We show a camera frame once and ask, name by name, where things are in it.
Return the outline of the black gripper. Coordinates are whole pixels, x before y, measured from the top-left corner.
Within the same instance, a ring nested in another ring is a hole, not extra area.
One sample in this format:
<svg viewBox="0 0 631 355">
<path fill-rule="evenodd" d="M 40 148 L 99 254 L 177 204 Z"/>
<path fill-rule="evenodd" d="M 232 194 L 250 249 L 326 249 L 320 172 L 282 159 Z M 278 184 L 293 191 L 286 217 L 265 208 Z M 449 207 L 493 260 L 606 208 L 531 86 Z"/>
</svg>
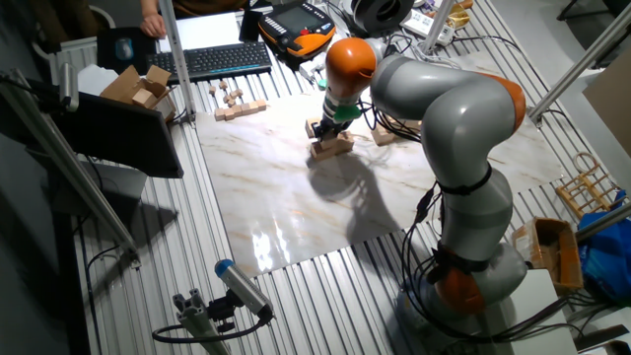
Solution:
<svg viewBox="0 0 631 355">
<path fill-rule="evenodd" d="M 313 126 L 314 138 L 320 139 L 322 134 L 337 134 L 337 139 L 341 140 L 345 137 L 345 124 L 337 123 L 327 117 L 324 117 L 319 125 Z"/>
</svg>

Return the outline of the person right hand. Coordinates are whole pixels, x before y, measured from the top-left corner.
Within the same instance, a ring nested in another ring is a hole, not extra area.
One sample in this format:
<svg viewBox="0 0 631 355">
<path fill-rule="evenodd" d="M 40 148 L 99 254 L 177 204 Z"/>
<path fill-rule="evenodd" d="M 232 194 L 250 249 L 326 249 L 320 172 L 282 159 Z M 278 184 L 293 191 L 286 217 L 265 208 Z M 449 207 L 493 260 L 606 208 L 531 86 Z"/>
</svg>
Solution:
<svg viewBox="0 0 631 355">
<path fill-rule="evenodd" d="M 164 19 L 159 13 L 144 14 L 140 30 L 152 38 L 164 38 L 167 34 Z"/>
</svg>

